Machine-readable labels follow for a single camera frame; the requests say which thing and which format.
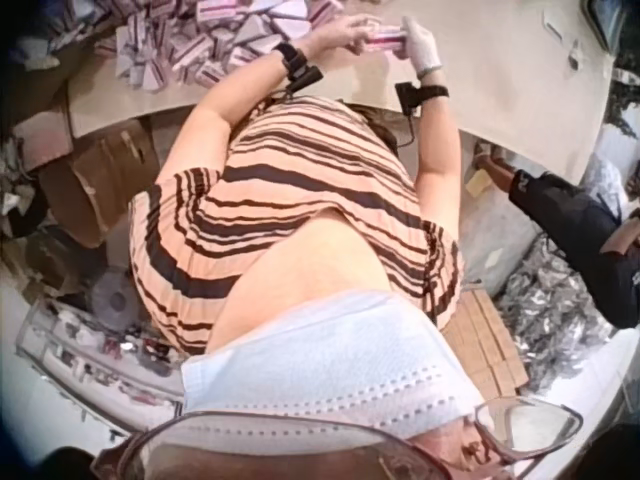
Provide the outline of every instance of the white surgical mask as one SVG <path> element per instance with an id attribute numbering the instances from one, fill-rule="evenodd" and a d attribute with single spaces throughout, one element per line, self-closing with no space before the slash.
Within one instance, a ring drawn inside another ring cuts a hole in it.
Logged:
<path id="1" fill-rule="evenodd" d="M 483 402 L 423 312 L 381 291 L 310 302 L 182 367 L 185 411 L 355 423 L 401 438 Z"/>

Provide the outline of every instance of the white glove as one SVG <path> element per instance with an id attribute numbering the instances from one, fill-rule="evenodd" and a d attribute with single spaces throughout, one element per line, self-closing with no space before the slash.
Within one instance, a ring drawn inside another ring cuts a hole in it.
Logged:
<path id="1" fill-rule="evenodd" d="M 418 80 L 442 68 L 438 47 L 433 34 L 421 26 L 413 17 L 402 19 L 407 32 L 407 56 L 418 74 Z"/>

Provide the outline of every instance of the person in black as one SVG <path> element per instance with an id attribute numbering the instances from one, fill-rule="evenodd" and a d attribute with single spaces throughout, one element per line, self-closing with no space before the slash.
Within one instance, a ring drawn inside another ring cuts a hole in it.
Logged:
<path id="1" fill-rule="evenodd" d="M 640 320 L 640 210 L 621 222 L 606 204 L 546 172 L 539 178 L 506 163 L 504 150 L 476 145 L 474 163 L 526 213 L 584 280 L 596 308 L 617 328 Z"/>

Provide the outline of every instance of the hand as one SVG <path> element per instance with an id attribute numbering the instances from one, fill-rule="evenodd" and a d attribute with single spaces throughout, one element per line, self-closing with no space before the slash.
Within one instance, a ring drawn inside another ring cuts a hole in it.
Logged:
<path id="1" fill-rule="evenodd" d="M 362 43 L 379 23 L 377 17 L 367 14 L 340 17 L 294 42 L 294 46 L 301 49 L 307 59 L 339 47 L 360 53 Z"/>
<path id="2" fill-rule="evenodd" d="M 442 68 L 436 39 L 429 30 L 422 27 L 414 18 L 404 17 L 402 21 L 407 32 L 406 57 L 411 59 L 418 79 L 422 80 L 430 73 Z"/>

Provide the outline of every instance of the eyeglasses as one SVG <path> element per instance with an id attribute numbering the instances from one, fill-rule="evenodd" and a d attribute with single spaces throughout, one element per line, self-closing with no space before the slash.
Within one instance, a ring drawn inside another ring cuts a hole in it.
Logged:
<path id="1" fill-rule="evenodd" d="M 424 447 L 360 425 L 234 412 L 195 412 L 102 451 L 102 480 L 366 479 L 478 480 L 520 460 L 567 444 L 582 416 L 524 397 L 498 398 L 476 409 L 475 425 L 490 461 L 472 472 Z"/>

